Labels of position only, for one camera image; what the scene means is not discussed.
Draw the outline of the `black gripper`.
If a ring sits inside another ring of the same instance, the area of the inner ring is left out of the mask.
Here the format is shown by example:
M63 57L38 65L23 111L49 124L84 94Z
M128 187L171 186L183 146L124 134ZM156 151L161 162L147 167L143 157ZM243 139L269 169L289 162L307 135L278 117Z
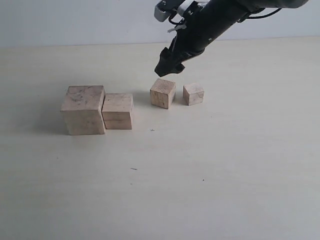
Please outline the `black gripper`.
M169 49L159 55L154 72L159 77L180 74L182 62L202 54L205 48L247 14L247 8L236 0L210 0L177 31Z

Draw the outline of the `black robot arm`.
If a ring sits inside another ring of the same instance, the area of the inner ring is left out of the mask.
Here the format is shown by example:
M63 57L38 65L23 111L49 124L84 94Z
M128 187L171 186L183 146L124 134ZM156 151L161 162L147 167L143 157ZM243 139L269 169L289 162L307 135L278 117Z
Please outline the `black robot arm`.
M201 55L205 48L235 23L260 19L258 14L273 9L276 14L282 9L297 9L305 0L161 0L154 8L154 17L159 22L174 22L176 36L160 55L154 71L160 76L179 74L183 62Z

